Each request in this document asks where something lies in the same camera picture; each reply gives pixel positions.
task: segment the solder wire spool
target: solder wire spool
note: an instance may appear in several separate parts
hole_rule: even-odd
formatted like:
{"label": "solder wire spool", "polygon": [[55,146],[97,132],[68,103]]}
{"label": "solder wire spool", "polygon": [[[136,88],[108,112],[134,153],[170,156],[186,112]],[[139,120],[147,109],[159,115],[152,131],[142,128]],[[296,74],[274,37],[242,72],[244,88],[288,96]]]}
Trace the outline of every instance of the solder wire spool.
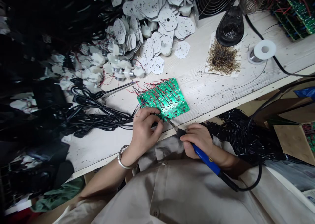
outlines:
{"label": "solder wire spool", "polygon": [[254,65],[259,65],[273,57],[276,53],[276,49],[277,47],[273,41],[265,39],[260,41],[252,49],[252,51],[248,52],[247,58],[250,63]]}

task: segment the bracelet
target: bracelet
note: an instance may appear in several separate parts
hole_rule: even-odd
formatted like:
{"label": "bracelet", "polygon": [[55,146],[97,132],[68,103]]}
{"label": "bracelet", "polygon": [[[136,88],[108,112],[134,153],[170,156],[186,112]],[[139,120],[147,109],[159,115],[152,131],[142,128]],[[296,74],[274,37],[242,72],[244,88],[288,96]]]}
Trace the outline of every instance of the bracelet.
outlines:
{"label": "bracelet", "polygon": [[126,147],[128,147],[128,146],[129,146],[129,145],[124,145],[124,146],[121,148],[121,150],[119,151],[118,156],[117,156],[118,163],[119,163],[123,168],[125,168],[125,169],[127,169],[127,170],[132,169],[133,167],[127,167],[127,166],[125,166],[125,165],[123,165],[123,164],[121,163],[121,157],[122,157],[121,152],[122,152],[122,150],[123,150],[124,148],[126,148]]}

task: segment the white workbench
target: white workbench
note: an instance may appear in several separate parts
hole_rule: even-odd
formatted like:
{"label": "white workbench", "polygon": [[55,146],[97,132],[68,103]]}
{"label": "white workbench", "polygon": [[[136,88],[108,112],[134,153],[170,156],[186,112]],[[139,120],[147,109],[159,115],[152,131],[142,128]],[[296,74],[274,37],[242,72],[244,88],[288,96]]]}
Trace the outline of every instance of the white workbench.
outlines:
{"label": "white workbench", "polygon": [[[162,56],[165,59],[164,72],[160,75],[150,73],[143,79],[137,78],[140,85],[143,82],[151,83],[154,80],[176,78],[190,108],[188,112],[172,119],[181,128],[194,122],[203,122],[300,78],[282,73],[274,60],[269,60],[265,69],[265,64],[252,65],[248,62],[248,47],[251,50],[260,39],[249,28],[245,19],[245,31],[248,35],[242,44],[242,65],[239,76],[231,78],[205,73],[211,32],[217,28],[223,15],[224,13],[221,13],[199,21],[195,33],[185,39],[191,46],[187,58],[176,58],[174,51],[178,40],[175,40],[171,55]],[[276,24],[275,18],[269,13],[258,12],[250,15],[249,18],[265,39],[270,39],[277,45],[276,57],[287,71],[306,75],[315,72],[315,34],[292,43],[277,25],[266,30]],[[117,81],[113,80],[110,85],[103,85],[102,89],[107,91],[117,86]],[[138,101],[136,94],[122,90],[106,98],[106,104],[132,113]],[[164,127],[165,132],[161,139],[175,133],[168,123],[164,123]],[[121,128],[112,132],[93,129],[82,139],[72,136],[67,156],[75,170],[71,179],[110,162],[123,145],[130,143],[131,137],[132,131]]]}

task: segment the finger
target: finger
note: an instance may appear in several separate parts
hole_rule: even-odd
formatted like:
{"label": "finger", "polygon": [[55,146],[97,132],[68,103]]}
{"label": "finger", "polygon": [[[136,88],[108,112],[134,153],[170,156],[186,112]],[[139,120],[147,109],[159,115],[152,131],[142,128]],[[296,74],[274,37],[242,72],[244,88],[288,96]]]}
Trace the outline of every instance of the finger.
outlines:
{"label": "finger", "polygon": [[141,108],[138,111],[137,116],[140,121],[144,121],[149,115],[153,113],[160,114],[161,112],[159,109],[154,108],[154,107],[145,107],[145,108]]}
{"label": "finger", "polygon": [[160,136],[163,132],[163,129],[164,129],[163,120],[160,120],[157,124],[155,131],[152,134],[152,137],[154,138],[154,140],[156,140],[155,142],[157,142],[158,139],[160,138]]}
{"label": "finger", "polygon": [[193,146],[190,142],[184,141],[184,149],[186,152],[186,155],[190,158],[199,158],[198,155],[195,153]]}
{"label": "finger", "polygon": [[186,131],[187,134],[200,134],[200,129],[189,129]]}
{"label": "finger", "polygon": [[161,120],[160,117],[158,117],[157,115],[149,115],[144,122],[148,125],[152,125],[154,122],[159,122]]}
{"label": "finger", "polygon": [[202,128],[205,128],[205,127],[198,123],[193,123],[187,127],[187,129],[202,129]]}
{"label": "finger", "polygon": [[180,137],[181,141],[189,141],[191,143],[197,143],[199,139],[199,136],[195,135],[195,134],[185,134],[183,136]]}

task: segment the blue plastic bag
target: blue plastic bag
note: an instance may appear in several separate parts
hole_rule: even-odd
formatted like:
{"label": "blue plastic bag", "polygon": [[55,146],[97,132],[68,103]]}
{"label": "blue plastic bag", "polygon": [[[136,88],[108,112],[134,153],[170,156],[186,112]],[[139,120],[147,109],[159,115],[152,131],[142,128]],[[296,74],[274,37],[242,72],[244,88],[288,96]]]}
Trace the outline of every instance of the blue plastic bag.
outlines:
{"label": "blue plastic bag", "polygon": [[294,90],[294,92],[299,98],[311,97],[315,101],[315,87]]}

